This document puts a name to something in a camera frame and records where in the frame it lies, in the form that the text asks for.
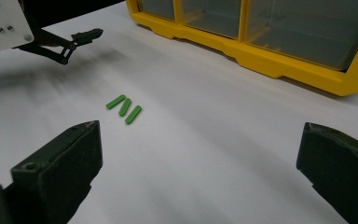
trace white table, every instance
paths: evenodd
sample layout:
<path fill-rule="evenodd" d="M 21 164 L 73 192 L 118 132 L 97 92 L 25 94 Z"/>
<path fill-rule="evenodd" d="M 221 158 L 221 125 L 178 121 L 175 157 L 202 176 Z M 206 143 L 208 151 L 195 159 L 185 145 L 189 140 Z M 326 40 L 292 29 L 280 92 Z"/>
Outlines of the white table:
<path fill-rule="evenodd" d="M 125 3 L 48 28 L 102 28 L 68 65 L 0 52 L 0 184 L 67 128 L 101 122 L 104 165 L 70 223 L 346 223 L 296 169 L 305 122 L 358 139 L 358 94 L 336 97 L 137 26 Z M 144 111 L 127 126 L 126 94 Z"/>

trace clear plastic panel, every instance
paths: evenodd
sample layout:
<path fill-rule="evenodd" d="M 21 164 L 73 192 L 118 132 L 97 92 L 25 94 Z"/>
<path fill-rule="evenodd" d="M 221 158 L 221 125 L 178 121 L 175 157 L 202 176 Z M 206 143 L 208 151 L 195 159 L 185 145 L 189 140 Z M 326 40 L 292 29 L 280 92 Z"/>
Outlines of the clear plastic panel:
<path fill-rule="evenodd" d="M 249 0 L 245 41 L 345 70 L 358 50 L 358 0 Z"/>
<path fill-rule="evenodd" d="M 172 0 L 138 0 L 139 9 L 143 12 L 174 21 Z"/>
<path fill-rule="evenodd" d="M 181 0 L 186 25 L 214 34 L 238 37 L 241 0 Z"/>

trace white panel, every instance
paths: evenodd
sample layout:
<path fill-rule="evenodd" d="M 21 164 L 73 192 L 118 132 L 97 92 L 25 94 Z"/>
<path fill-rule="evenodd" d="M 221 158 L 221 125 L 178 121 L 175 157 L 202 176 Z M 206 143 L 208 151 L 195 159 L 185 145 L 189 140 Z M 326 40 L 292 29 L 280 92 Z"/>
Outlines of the white panel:
<path fill-rule="evenodd" d="M 11 49 L 34 40 L 17 0 L 0 0 L 0 30 L 0 50 Z"/>

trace small green part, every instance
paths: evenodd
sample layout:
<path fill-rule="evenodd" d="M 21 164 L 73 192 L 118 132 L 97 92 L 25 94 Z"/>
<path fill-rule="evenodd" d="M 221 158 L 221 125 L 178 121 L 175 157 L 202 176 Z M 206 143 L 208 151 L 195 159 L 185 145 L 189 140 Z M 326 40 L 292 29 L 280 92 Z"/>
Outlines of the small green part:
<path fill-rule="evenodd" d="M 137 105 L 135 108 L 133 108 L 133 110 L 130 112 L 129 116 L 126 118 L 126 124 L 131 124 L 135 119 L 136 117 L 138 116 L 139 113 L 141 113 L 142 111 L 142 108 Z"/>
<path fill-rule="evenodd" d="M 127 113 L 127 110 L 129 109 L 130 107 L 130 104 L 131 104 L 131 99 L 130 98 L 127 98 L 123 105 L 121 106 L 120 108 L 120 111 L 118 111 L 118 114 L 121 116 L 121 117 L 124 117 Z"/>
<path fill-rule="evenodd" d="M 118 98 L 116 98 L 115 100 L 113 100 L 112 102 L 107 104 L 106 108 L 110 110 L 113 107 L 115 107 L 116 105 L 120 104 L 125 99 L 126 99 L 126 96 L 122 94 L 122 95 L 118 96 Z"/>

